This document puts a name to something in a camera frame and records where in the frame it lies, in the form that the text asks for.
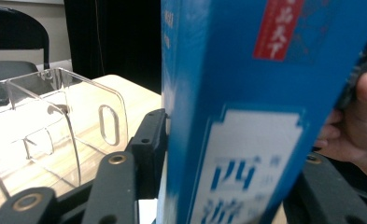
desk organizer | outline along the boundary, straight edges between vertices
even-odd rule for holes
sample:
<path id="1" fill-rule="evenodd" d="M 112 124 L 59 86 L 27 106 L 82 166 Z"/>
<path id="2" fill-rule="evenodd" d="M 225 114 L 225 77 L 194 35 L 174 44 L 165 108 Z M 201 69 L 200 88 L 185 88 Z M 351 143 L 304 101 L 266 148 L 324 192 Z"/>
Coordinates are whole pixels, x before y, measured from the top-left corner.
<path id="1" fill-rule="evenodd" d="M 61 195 L 92 180 L 127 136 L 121 96 L 85 77 L 58 68 L 0 81 L 0 205 L 23 189 Z"/>

black chair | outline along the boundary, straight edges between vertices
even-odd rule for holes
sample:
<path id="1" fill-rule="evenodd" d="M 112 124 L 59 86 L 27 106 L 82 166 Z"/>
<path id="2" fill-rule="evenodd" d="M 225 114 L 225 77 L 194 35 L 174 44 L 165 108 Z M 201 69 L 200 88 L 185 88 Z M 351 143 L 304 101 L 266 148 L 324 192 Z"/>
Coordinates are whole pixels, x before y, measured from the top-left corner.
<path id="1" fill-rule="evenodd" d="M 12 8 L 0 7 L 0 50 L 43 49 L 44 69 L 49 69 L 49 35 L 34 18 Z M 0 61 L 0 80 L 37 72 L 33 63 Z"/>

